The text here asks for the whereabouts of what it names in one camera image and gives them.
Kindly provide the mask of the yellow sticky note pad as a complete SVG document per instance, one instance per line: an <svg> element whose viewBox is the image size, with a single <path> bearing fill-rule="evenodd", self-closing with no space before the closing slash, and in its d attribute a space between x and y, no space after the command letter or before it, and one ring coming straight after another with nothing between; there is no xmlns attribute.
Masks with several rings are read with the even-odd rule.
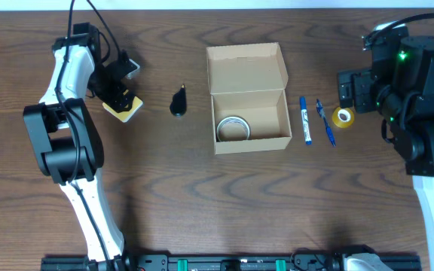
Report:
<svg viewBox="0 0 434 271"><path fill-rule="evenodd" d="M143 105L144 105L143 101L138 97L133 98L129 111L116 112L106 103L102 104L103 108L107 112L109 112L112 116L119 119L119 121L121 121L122 123L126 123Z"/></svg>

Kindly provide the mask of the white tape roll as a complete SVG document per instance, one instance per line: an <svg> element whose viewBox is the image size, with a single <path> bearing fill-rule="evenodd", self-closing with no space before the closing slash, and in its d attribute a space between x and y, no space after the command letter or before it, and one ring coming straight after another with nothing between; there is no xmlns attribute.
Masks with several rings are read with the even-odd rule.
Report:
<svg viewBox="0 0 434 271"><path fill-rule="evenodd" d="M230 116L219 122L215 134L218 142L243 141L250 139L251 129L243 118Z"/></svg>

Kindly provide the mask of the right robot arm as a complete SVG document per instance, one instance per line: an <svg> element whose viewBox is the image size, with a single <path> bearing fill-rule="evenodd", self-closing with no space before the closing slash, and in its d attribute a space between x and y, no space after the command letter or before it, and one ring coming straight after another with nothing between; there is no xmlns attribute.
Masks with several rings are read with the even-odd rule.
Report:
<svg viewBox="0 0 434 271"><path fill-rule="evenodd" d="M340 106L382 116L381 136L412 177L434 270L434 36L411 36L404 23L392 22L363 43L371 66L338 73Z"/></svg>

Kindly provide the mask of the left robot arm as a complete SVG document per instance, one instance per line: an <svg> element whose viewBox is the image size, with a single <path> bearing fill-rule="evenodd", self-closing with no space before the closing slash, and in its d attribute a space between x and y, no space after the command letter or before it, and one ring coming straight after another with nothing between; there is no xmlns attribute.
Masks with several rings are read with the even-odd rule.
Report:
<svg viewBox="0 0 434 271"><path fill-rule="evenodd" d="M115 223L102 185L102 140L85 105L88 92L126 123L143 105L123 78L140 70L126 51L106 65L104 35L90 23L71 25L52 46L55 67L46 93L23 111L23 120L41 172L52 178L72 204L87 255L46 256L42 270L136 270L123 233Z"/></svg>

